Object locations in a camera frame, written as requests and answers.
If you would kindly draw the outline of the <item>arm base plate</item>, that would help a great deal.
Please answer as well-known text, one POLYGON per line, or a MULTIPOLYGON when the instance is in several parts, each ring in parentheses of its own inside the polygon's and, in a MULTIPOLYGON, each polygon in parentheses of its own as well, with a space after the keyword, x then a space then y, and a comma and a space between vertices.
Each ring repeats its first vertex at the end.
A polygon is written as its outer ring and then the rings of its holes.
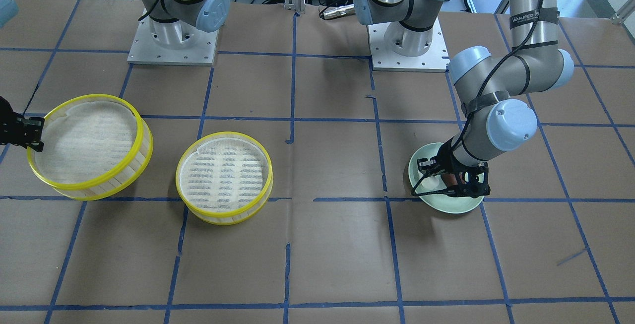
POLYGON ((449 55, 440 21, 424 32, 399 22, 368 25, 368 42, 375 71, 445 72, 449 55))
POLYGON ((220 30, 197 30, 183 21, 139 21, 127 61, 134 65, 213 66, 220 30))

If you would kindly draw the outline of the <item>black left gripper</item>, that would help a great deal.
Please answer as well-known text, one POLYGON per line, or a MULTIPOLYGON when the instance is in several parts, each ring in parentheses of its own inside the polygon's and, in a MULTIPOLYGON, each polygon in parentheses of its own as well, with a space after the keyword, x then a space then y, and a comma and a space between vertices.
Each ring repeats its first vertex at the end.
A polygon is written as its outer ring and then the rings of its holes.
POLYGON ((418 159, 418 168, 411 168, 411 195, 444 194, 449 197, 471 197, 472 199, 489 195, 489 168, 487 163, 478 166, 465 166, 454 157, 451 141, 443 143, 438 153, 431 159, 418 159), (440 189, 440 176, 452 173, 461 176, 464 182, 456 182, 446 189, 440 189))

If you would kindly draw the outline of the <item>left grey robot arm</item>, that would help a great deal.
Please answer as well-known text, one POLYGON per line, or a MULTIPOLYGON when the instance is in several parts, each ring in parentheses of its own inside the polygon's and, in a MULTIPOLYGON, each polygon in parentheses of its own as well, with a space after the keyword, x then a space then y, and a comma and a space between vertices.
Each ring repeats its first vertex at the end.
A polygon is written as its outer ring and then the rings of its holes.
MULTIPOLYGON (((353 0, 361 25, 387 23, 384 41, 394 54, 419 60, 433 43, 444 0, 353 0)), ((557 0, 509 0, 512 48, 494 57, 483 46, 457 53, 447 64, 466 118, 461 132, 433 157, 415 161, 411 195, 489 195, 488 161, 516 150, 537 131, 537 116, 517 95, 562 87, 573 60, 558 48, 557 0)))

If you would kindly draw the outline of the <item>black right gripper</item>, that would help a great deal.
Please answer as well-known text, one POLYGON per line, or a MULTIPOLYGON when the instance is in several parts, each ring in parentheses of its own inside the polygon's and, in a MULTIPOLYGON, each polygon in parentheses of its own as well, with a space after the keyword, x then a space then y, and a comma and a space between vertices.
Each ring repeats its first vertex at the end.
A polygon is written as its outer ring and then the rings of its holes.
POLYGON ((41 141, 44 126, 45 118, 26 118, 15 112, 6 99, 0 98, 0 143, 2 145, 12 144, 41 152, 45 147, 41 141))

